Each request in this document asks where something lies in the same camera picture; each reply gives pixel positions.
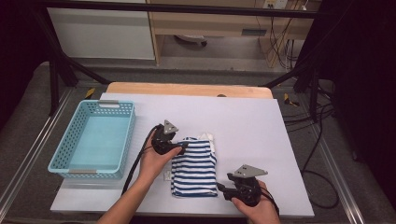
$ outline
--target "person's right hand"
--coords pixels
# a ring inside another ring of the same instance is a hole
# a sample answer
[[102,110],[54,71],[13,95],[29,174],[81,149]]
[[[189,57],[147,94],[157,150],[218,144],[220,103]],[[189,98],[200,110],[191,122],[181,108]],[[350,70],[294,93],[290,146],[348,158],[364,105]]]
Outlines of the person's right hand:
[[[259,181],[259,185],[261,188],[267,189],[264,182]],[[237,198],[232,198],[231,201],[235,205],[235,207],[245,216],[247,216],[254,224],[278,224],[280,223],[279,217],[276,213],[276,210],[273,204],[264,196],[261,197],[260,202],[254,206],[250,207],[245,205],[242,201]]]

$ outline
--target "basket handle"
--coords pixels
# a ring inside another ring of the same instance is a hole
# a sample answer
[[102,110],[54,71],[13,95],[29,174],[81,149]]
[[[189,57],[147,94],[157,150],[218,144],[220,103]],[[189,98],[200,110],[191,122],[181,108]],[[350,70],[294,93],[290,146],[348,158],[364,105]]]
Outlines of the basket handle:
[[96,175],[96,170],[69,170],[71,175]]
[[106,107],[105,105],[112,105],[110,107],[114,107],[114,105],[120,106],[120,102],[118,100],[98,100],[98,105],[100,107]]

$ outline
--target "person's left hand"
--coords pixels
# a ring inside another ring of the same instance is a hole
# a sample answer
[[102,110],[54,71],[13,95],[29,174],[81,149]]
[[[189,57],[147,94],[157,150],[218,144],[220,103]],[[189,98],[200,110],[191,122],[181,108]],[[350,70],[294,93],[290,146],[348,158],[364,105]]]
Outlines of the person's left hand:
[[144,179],[149,183],[152,183],[154,179],[160,174],[165,164],[172,160],[172,158],[174,158],[181,151],[181,147],[175,147],[166,154],[158,154],[151,145],[151,140],[155,132],[152,132],[151,136],[149,137],[144,147],[146,150],[143,152],[142,158],[140,159],[140,171],[138,178]]

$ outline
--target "blue and white striped fabric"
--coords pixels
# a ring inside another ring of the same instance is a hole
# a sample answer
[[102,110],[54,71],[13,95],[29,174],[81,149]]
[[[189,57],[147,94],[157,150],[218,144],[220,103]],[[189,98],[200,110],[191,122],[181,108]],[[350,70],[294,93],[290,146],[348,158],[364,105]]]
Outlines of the blue and white striped fabric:
[[172,195],[177,197],[217,197],[216,157],[209,140],[187,137],[184,155],[172,159]]

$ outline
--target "hand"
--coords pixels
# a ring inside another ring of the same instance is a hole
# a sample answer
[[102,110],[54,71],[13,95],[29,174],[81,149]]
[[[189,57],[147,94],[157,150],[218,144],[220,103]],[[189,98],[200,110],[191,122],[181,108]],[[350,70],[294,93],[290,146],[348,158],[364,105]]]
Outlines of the hand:
[[140,171],[138,176],[138,179],[144,179],[145,182],[150,184],[160,174],[165,164],[181,151],[181,147],[175,147],[166,154],[158,154],[151,145],[154,134],[155,132],[152,132],[144,147],[146,150],[143,152],[142,158],[140,159]]
[[[258,181],[261,188],[267,189],[264,182],[260,180]],[[260,202],[254,207],[245,205],[242,201],[240,201],[237,198],[232,198],[231,201],[233,202],[235,207],[240,212],[245,214],[251,221],[253,221],[254,224],[280,223],[279,217],[276,213],[274,206],[264,196],[261,196]]]

